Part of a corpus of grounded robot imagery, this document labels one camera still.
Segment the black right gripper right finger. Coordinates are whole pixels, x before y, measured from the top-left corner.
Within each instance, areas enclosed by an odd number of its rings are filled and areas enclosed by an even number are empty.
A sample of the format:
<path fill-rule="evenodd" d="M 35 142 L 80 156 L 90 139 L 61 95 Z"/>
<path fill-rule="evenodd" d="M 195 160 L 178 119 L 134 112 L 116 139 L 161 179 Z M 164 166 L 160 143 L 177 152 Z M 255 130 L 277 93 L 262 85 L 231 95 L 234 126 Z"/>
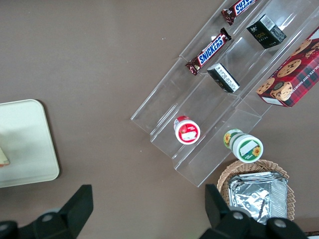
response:
<path fill-rule="evenodd" d="M 214 184 L 205 185 L 205 210 L 211 227 L 201 239 L 306 239 L 294 222 L 270 218 L 261 224 L 238 210 L 230 210 Z"/>

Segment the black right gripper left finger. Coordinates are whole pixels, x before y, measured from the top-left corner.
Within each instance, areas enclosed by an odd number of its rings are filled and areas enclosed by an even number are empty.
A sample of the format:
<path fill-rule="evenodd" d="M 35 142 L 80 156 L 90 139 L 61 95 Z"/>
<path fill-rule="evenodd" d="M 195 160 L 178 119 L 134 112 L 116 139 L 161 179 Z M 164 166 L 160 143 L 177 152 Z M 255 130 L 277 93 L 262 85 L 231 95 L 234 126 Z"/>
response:
<path fill-rule="evenodd" d="M 24 227 L 15 221 L 0 223 L 2 239 L 75 239 L 93 212 L 91 185 L 82 185 L 58 212 L 39 216 Z"/>

